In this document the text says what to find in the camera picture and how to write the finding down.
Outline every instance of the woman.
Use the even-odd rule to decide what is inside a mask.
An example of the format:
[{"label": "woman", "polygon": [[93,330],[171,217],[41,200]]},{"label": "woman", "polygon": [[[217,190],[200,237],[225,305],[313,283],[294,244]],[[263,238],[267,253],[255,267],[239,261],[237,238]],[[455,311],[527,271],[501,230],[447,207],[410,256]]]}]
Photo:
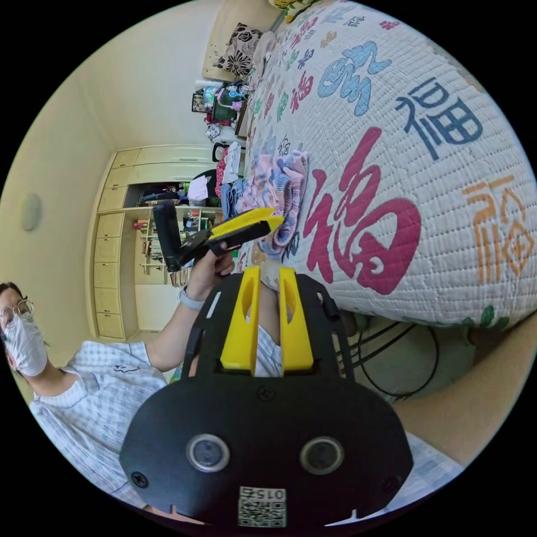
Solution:
[{"label": "woman", "polygon": [[[2,340],[11,368],[35,392],[30,404],[33,415],[75,468],[119,500],[162,516],[196,522],[147,506],[123,473],[119,452],[138,408],[166,385],[162,373],[182,363],[204,300],[219,277],[232,270],[230,254],[216,258],[209,252],[192,269],[181,303],[154,342],[85,342],[64,368],[50,363],[31,318],[31,303],[14,284],[0,287]],[[279,376],[278,297],[264,285],[259,325],[256,375]],[[442,487],[479,454],[518,397],[536,347],[534,315],[462,379],[421,399],[394,405],[407,431],[414,468],[388,507],[372,516],[410,504]],[[194,361],[190,375],[195,374],[196,365]]]}]

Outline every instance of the white face mask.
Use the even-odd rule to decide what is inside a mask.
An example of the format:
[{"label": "white face mask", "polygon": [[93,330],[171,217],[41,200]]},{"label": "white face mask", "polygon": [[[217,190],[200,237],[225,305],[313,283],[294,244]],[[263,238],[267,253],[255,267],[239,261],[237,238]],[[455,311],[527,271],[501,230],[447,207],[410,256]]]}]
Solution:
[{"label": "white face mask", "polygon": [[45,342],[32,317],[14,315],[5,330],[6,347],[18,371],[27,376],[41,374],[48,361]]}]

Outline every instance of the cabinet door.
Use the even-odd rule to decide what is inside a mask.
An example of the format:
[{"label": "cabinet door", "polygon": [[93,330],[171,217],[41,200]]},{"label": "cabinet door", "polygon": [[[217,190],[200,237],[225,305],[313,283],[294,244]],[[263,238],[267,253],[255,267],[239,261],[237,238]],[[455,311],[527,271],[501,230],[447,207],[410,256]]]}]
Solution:
[{"label": "cabinet door", "polygon": [[213,149],[200,145],[162,145],[143,147],[136,159],[136,164],[160,164],[163,162],[186,162],[212,164]]},{"label": "cabinet door", "polygon": [[117,289],[117,263],[95,263],[93,285],[105,289]]},{"label": "cabinet door", "polygon": [[99,335],[103,337],[114,337],[119,340],[124,338],[121,315],[97,313],[97,326],[99,327]]},{"label": "cabinet door", "polygon": [[125,168],[111,169],[106,179],[105,188],[113,189],[116,186],[126,186],[129,184],[129,173],[132,171],[132,166]]},{"label": "cabinet door", "polygon": [[129,181],[132,185],[191,181],[211,168],[207,163],[142,164],[134,166]]},{"label": "cabinet door", "polygon": [[123,168],[124,166],[133,166],[136,158],[140,153],[139,149],[128,149],[127,151],[119,151],[112,162],[112,168]]},{"label": "cabinet door", "polygon": [[97,238],[102,237],[119,237],[123,229],[123,219],[125,215],[123,213],[105,214],[99,216],[99,223],[97,225]]},{"label": "cabinet door", "polygon": [[119,261],[119,237],[106,237],[95,241],[95,263],[115,263]]},{"label": "cabinet door", "polygon": [[95,296],[95,310],[98,313],[120,313],[117,289],[95,288],[93,293]]},{"label": "cabinet door", "polygon": [[126,186],[104,189],[102,191],[101,202],[99,203],[99,212],[122,209],[126,194]]}]

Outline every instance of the white quilt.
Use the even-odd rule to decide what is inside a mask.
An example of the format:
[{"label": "white quilt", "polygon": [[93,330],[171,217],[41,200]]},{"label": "white quilt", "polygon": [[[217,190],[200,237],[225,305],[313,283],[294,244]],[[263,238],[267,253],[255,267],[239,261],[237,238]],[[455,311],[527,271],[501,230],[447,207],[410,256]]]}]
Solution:
[{"label": "white quilt", "polygon": [[283,263],[340,308],[497,328],[537,309],[537,186],[524,150],[426,37],[354,2],[318,2],[281,25],[253,99],[247,165],[309,154]]}]

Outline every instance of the wristwatch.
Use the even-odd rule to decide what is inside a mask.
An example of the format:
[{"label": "wristwatch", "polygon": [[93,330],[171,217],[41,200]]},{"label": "wristwatch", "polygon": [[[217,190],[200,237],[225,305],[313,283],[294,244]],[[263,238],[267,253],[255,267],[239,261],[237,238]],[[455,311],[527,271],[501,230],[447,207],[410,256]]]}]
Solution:
[{"label": "wristwatch", "polygon": [[185,285],[184,287],[181,288],[181,290],[179,291],[179,302],[181,304],[184,304],[187,308],[189,309],[195,309],[197,311],[199,311],[203,305],[205,304],[205,301],[199,301],[199,300],[192,300],[187,294],[186,294],[186,288],[188,286]]}]

